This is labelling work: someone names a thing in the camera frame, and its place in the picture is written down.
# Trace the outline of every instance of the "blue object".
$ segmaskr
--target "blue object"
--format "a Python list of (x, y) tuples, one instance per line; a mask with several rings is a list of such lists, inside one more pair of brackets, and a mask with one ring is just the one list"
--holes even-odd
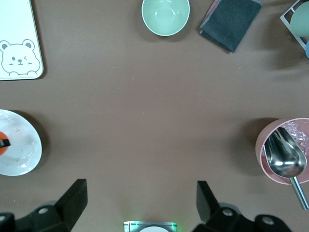
[(307, 42), (306, 45), (306, 56), (309, 58), (309, 41)]
[(215, 1), (200, 26), (200, 34), (222, 48), (235, 52), (261, 7), (262, 4), (257, 0)]

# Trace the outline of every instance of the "table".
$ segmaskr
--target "table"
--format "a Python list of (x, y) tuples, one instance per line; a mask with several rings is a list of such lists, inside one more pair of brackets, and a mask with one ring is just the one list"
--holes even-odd
[(211, 0), (191, 1), (187, 25), (168, 38), (146, 28), (141, 2), (32, 2), (44, 74), (0, 82), (0, 99), (34, 125), (43, 154), (29, 174), (0, 176), (1, 211), (23, 217), (86, 178), (74, 232), (119, 232), (128, 220), (190, 232), (206, 180), (248, 219), (271, 214), (306, 231), (292, 187), (268, 179), (254, 152), (269, 122), (309, 114), (308, 59), (280, 21), (293, 1), (263, 0), (230, 54), (199, 35)]

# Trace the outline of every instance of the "plate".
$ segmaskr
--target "plate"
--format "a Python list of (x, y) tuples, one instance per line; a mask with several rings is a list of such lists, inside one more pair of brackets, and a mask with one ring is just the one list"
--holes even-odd
[(168, 231), (162, 227), (150, 226), (150, 227), (142, 229), (140, 232), (168, 232)]
[(17, 176), (32, 171), (42, 155), (41, 140), (34, 127), (22, 116), (0, 110), (0, 131), (11, 144), (0, 155), (0, 174)]

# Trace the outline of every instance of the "pink container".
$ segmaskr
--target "pink container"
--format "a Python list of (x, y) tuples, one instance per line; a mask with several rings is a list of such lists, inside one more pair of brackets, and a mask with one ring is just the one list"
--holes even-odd
[[(264, 144), (267, 138), (274, 132), (278, 127), (284, 126), (288, 122), (295, 122), (297, 124), (297, 130), (302, 131), (309, 138), (309, 118), (282, 118), (268, 124), (259, 134), (255, 144), (255, 154), (259, 164), (261, 165), (264, 173), (273, 181), (280, 184), (290, 185), (290, 179), (278, 176), (269, 167), (267, 158), (265, 156)], [(308, 155), (305, 152), (305, 156), (308, 161), (306, 169), (297, 177), (299, 183), (305, 183), (309, 181), (309, 160)]]

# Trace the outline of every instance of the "bear face drawing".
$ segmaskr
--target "bear face drawing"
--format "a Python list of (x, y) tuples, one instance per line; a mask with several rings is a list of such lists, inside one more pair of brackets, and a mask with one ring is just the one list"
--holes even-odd
[(33, 50), (34, 43), (31, 40), (24, 40), (22, 44), (9, 44), (5, 40), (1, 41), (2, 68), (9, 73), (9, 76), (36, 73), (40, 68), (40, 62)]

